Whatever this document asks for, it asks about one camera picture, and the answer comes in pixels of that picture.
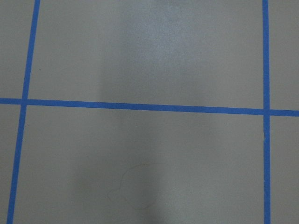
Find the gray floor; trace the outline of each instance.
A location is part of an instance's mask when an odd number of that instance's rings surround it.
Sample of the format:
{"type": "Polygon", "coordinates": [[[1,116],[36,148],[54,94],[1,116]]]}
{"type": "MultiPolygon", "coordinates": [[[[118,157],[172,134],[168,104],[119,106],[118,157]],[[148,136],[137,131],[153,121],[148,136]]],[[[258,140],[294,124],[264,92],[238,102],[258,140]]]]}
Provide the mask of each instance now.
{"type": "MultiPolygon", "coordinates": [[[[33,0],[0,2],[20,98],[33,0]]],[[[299,3],[269,1],[271,108],[299,109],[299,3]]],[[[42,0],[29,98],[262,108],[261,0],[42,0]]],[[[0,223],[20,107],[0,105],[0,223]]],[[[299,223],[299,118],[271,117],[272,223],[299,223]]],[[[28,106],[14,224],[261,224],[263,117],[28,106]]]]}

